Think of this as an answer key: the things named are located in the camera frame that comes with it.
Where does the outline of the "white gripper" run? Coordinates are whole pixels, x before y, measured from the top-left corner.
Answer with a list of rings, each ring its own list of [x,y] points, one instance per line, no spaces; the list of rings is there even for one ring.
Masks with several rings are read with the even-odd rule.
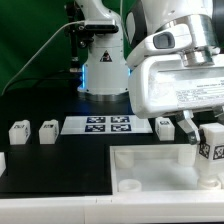
[[[178,54],[145,59],[129,77],[133,113],[139,118],[154,118],[178,112],[177,124],[187,134],[189,143],[199,144],[199,129],[192,111],[214,107],[214,116],[224,120],[224,55],[214,56],[213,62],[185,67]]]

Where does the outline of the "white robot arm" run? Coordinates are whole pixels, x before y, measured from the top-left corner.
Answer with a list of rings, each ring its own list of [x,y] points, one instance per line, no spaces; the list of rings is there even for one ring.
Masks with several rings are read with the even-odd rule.
[[[88,49],[72,70],[78,94],[95,101],[130,97],[140,118],[174,115],[192,144],[203,139],[193,123],[212,111],[224,121],[224,54],[218,38],[224,0],[137,0],[126,17],[102,0],[74,0],[83,14],[76,45]]]

